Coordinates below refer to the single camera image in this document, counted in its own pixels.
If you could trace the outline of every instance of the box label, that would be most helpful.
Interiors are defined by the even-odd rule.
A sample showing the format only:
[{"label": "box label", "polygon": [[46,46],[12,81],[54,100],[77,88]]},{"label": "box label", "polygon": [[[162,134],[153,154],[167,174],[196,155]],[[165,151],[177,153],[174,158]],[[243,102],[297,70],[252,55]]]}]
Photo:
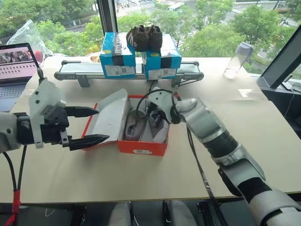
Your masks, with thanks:
[{"label": "box label", "polygon": [[134,67],[120,66],[119,69],[120,69],[120,74],[121,75],[135,74]]},{"label": "box label", "polygon": [[163,70],[163,78],[168,77],[168,76],[175,76],[176,74],[176,69],[171,69],[171,68],[164,68]]},{"label": "box label", "polygon": [[164,68],[149,71],[149,80],[162,79],[169,76],[175,76],[176,69]]},{"label": "box label", "polygon": [[133,153],[135,154],[152,154],[149,150],[133,150]]},{"label": "box label", "polygon": [[161,78],[162,78],[162,69],[149,71],[149,80],[157,80]]},{"label": "box label", "polygon": [[121,76],[119,66],[115,65],[105,65],[105,71],[107,72],[107,76]]}]

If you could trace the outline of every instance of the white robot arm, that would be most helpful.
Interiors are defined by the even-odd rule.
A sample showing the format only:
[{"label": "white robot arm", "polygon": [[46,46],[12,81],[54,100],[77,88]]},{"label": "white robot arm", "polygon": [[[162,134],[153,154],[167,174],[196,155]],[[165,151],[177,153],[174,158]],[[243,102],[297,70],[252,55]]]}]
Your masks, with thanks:
[{"label": "white robot arm", "polygon": [[21,145],[61,144],[76,150],[103,142],[107,135],[89,135],[79,139],[68,136],[68,116],[87,117],[98,111],[90,107],[66,106],[63,93],[38,71],[40,85],[29,98],[30,116],[26,113],[0,112],[0,153],[18,149]]},{"label": "white robot arm", "polygon": [[165,112],[169,122],[179,121],[180,117],[187,124],[220,167],[218,172],[227,188],[235,196],[243,196],[255,223],[300,226],[301,206],[267,184],[262,168],[210,109],[198,98],[174,104],[171,96],[168,92],[153,92],[148,99]]}]

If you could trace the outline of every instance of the green foliage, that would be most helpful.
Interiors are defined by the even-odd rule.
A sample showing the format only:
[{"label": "green foliage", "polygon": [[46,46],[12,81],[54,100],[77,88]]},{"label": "green foliage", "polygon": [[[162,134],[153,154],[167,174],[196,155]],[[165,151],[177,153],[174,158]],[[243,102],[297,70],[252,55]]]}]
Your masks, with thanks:
[{"label": "green foliage", "polygon": [[91,11],[90,0],[2,0],[0,37],[14,34],[28,19],[37,23],[51,20],[64,23]]},{"label": "green foliage", "polygon": [[183,57],[231,57],[245,37],[225,24],[204,27],[182,46]]},{"label": "green foliage", "polygon": [[295,32],[295,30],[296,30],[295,27],[286,27],[286,26],[279,27],[278,33],[273,38],[274,47],[272,48],[272,50],[268,52],[268,57],[270,59],[275,58],[275,56],[287,43],[287,41],[290,39],[292,34]]},{"label": "green foliage", "polygon": [[144,13],[133,13],[117,19],[118,31],[128,32],[131,28],[146,23],[149,21],[150,16]]},{"label": "green foliage", "polygon": [[244,68],[248,73],[254,73],[254,74],[262,74],[263,69],[255,68],[252,64],[250,63],[245,63]]},{"label": "green foliage", "polygon": [[45,21],[37,24],[37,28],[47,48],[55,53],[69,56],[84,56],[100,51],[103,43],[103,29],[99,16],[91,17],[82,33],[69,32],[60,24]]},{"label": "green foliage", "polygon": [[160,2],[155,2],[155,6],[157,9],[162,9],[162,10],[167,10],[168,9],[168,5],[167,4],[162,4]]},{"label": "green foliage", "polygon": [[100,49],[103,43],[103,28],[99,16],[91,17],[91,22],[86,25],[85,33],[88,41]]},{"label": "green foliage", "polygon": [[301,20],[301,0],[286,0],[286,5],[290,9],[289,15],[296,21]]},{"label": "green foliage", "polygon": [[201,30],[204,26],[218,24],[231,12],[232,0],[197,0],[195,26]]},{"label": "green foliage", "polygon": [[270,64],[269,60],[266,60],[266,59],[258,56],[257,54],[254,54],[254,53],[251,57],[251,60],[258,63],[258,64],[260,64],[260,65],[262,65],[262,66],[265,66],[265,67],[269,66],[269,64]]},{"label": "green foliage", "polygon": [[52,41],[47,41],[47,48],[55,53],[69,56],[84,56],[89,48],[87,36],[78,32],[63,32],[54,35]]},{"label": "green foliage", "polygon": [[188,6],[182,6],[181,10],[172,12],[167,6],[157,8],[150,17],[150,21],[161,28],[161,31],[170,34],[176,41],[186,39],[192,31],[192,10]]},{"label": "green foliage", "polygon": [[36,26],[43,40],[52,40],[54,34],[66,31],[66,28],[60,22],[54,24],[51,20],[42,21]]},{"label": "green foliage", "polygon": [[231,21],[236,32],[246,36],[246,41],[257,49],[269,48],[272,38],[277,34],[277,12],[250,6]]}]

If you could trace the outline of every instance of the beige table surface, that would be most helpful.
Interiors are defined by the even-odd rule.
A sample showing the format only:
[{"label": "beige table surface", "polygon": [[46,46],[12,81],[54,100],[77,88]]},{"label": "beige table surface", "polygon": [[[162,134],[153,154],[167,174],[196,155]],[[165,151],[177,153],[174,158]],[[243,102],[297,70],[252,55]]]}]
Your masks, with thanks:
[{"label": "beige table surface", "polygon": [[[92,107],[120,88],[125,88],[129,94],[144,94],[150,85],[146,81],[92,80],[90,88],[81,88],[77,81],[53,78],[61,60],[48,58],[44,75],[64,91],[67,105]],[[228,58],[199,58],[198,61],[205,78],[180,87],[181,97],[201,97],[262,166],[271,186],[284,192],[300,192],[301,180],[297,178],[301,172],[301,141],[278,109],[266,99],[246,71],[240,71],[232,81],[223,78]],[[28,97],[37,84],[36,78],[29,81],[13,112],[28,112]],[[160,81],[159,86],[170,88],[170,81]],[[253,92],[242,97],[238,89]],[[68,134],[80,137],[87,118],[70,117],[69,121]],[[195,146],[214,195],[232,197],[207,150],[196,140]],[[22,150],[8,153],[16,172],[21,153]],[[0,178],[0,202],[12,202],[12,182],[4,157],[0,158]],[[171,126],[164,157],[120,153],[116,144],[89,152],[70,152],[49,144],[43,149],[28,146],[22,180],[23,203],[175,198],[208,198],[184,124]]]}]

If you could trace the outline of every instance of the red cable tie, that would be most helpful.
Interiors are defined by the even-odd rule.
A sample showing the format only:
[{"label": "red cable tie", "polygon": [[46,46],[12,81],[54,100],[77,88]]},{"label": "red cable tie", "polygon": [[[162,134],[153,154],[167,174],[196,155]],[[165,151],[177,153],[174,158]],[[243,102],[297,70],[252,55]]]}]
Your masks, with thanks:
[{"label": "red cable tie", "polygon": [[21,201],[20,201],[20,190],[17,190],[14,192],[14,201],[13,201],[13,213],[18,213],[19,212],[19,207],[21,205]]},{"label": "red cable tie", "polygon": [[15,220],[16,220],[16,213],[19,212],[19,208],[21,205],[21,201],[20,201],[20,190],[17,190],[14,192],[14,200],[13,200],[13,209],[12,209],[12,215],[10,216],[10,218],[8,219],[8,221],[6,222],[5,226],[9,226],[10,224],[12,224]]},{"label": "red cable tie", "polygon": [[10,224],[12,224],[16,219],[16,214],[13,213],[10,218],[8,219],[8,221],[6,222],[5,226],[9,226]]}]

